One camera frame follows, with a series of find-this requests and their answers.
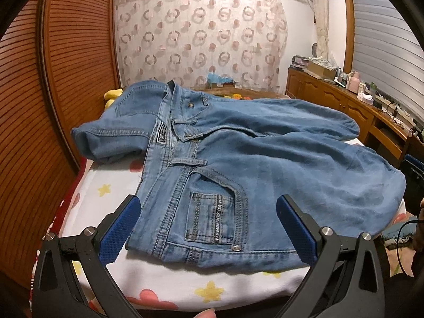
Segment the jeans pocket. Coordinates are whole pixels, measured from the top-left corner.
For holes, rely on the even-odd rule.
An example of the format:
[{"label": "jeans pocket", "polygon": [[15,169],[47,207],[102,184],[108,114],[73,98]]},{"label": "jeans pocket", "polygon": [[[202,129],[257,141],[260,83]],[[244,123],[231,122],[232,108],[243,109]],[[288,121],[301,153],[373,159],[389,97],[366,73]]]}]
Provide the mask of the jeans pocket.
[{"label": "jeans pocket", "polygon": [[230,245],[234,236],[234,218],[233,197],[191,192],[185,240]]}]

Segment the fingernail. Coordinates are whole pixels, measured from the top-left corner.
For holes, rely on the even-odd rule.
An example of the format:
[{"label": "fingernail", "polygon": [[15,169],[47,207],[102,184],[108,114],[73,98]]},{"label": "fingernail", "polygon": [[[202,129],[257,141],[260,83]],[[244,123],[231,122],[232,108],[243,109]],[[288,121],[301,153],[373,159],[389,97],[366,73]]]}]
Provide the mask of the fingernail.
[{"label": "fingernail", "polygon": [[208,313],[212,313],[212,312],[215,312],[215,309],[214,309],[214,308],[210,308],[209,310],[206,310],[206,311],[200,312],[200,313],[199,313],[197,316],[195,316],[194,318],[207,317],[207,314],[208,314]]}]

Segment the window blinds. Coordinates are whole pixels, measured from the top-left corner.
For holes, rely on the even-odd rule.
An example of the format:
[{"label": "window blinds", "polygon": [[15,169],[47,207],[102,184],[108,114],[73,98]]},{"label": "window blinds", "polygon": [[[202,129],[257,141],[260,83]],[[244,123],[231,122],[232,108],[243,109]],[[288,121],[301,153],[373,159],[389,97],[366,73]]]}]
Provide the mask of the window blinds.
[{"label": "window blinds", "polygon": [[353,0],[352,70],[424,120],[424,52],[389,0]]}]

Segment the human hand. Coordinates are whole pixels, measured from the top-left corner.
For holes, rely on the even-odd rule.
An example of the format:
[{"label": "human hand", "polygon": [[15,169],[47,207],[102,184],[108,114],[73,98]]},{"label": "human hand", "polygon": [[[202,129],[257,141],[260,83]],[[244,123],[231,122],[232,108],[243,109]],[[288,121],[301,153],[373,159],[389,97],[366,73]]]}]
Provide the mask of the human hand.
[{"label": "human hand", "polygon": [[[421,201],[421,212],[418,220],[424,220],[424,198]],[[422,252],[424,249],[424,223],[417,223],[413,246],[416,252]]]},{"label": "human hand", "polygon": [[210,308],[209,310],[200,312],[194,318],[216,318],[215,309],[214,308]]}]

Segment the blue gripper pad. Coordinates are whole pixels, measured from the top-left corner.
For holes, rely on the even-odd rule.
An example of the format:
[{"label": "blue gripper pad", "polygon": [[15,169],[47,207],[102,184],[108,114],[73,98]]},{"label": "blue gripper pad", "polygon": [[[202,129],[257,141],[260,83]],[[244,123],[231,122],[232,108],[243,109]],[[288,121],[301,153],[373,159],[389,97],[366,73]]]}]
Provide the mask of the blue gripper pad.
[{"label": "blue gripper pad", "polygon": [[[101,238],[99,248],[99,259],[103,266],[115,262],[140,213],[140,200],[136,196],[128,195],[115,213],[109,214],[112,215],[113,222],[111,221],[112,224]],[[104,221],[109,221],[108,216],[99,224],[99,229]]]},{"label": "blue gripper pad", "polygon": [[299,255],[300,260],[311,266],[314,265],[318,260],[317,242],[299,216],[302,218],[306,216],[310,219],[312,218],[308,214],[304,214],[289,195],[283,195],[278,198],[277,215]]}]

